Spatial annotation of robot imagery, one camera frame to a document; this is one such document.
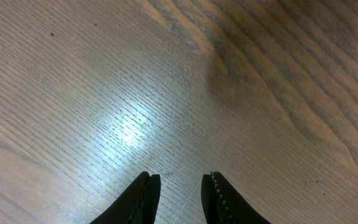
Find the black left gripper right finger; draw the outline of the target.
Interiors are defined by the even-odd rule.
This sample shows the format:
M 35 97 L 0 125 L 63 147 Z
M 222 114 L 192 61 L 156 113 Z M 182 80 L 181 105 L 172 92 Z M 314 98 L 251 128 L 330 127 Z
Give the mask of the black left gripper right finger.
M 220 172 L 203 175 L 201 203 L 207 224 L 270 224 Z

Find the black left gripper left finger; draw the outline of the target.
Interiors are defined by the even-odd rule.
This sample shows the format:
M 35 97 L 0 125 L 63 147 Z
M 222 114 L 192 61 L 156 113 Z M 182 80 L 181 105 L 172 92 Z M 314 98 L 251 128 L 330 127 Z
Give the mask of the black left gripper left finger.
M 141 172 L 90 224 L 154 224 L 160 191 L 160 176 Z

